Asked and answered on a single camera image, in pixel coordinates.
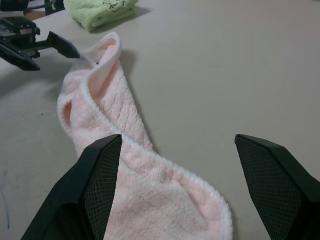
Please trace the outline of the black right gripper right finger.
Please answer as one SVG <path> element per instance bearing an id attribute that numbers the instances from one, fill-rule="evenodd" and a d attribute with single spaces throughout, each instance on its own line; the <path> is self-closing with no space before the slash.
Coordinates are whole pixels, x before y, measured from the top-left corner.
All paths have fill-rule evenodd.
<path id="1" fill-rule="evenodd" d="M 320 238 L 320 182 L 283 146 L 234 139 L 250 198 L 272 240 Z"/>

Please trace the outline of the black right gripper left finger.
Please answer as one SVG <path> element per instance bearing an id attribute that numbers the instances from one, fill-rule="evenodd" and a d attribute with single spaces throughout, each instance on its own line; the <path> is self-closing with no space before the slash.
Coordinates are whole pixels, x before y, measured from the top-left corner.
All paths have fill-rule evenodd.
<path id="1" fill-rule="evenodd" d="M 102 240 L 115 196 L 122 136 L 87 146 L 56 182 L 23 240 Z"/>

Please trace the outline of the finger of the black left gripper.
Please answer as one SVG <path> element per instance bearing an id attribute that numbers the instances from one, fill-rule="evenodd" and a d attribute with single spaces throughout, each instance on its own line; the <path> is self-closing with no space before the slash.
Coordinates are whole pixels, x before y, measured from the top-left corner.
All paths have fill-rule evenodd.
<path id="1" fill-rule="evenodd" d="M 36 43 L 37 50 L 44 50 L 49 48 L 57 50 L 58 53 L 70 59 L 80 58 L 80 53 L 70 41 L 64 39 L 63 37 L 57 35 L 52 31 L 49 32 L 46 40 L 38 41 Z"/>
<path id="2" fill-rule="evenodd" d="M 39 71 L 40 67 L 23 50 L 12 44 L 0 43 L 0 57 L 23 71 Z"/>

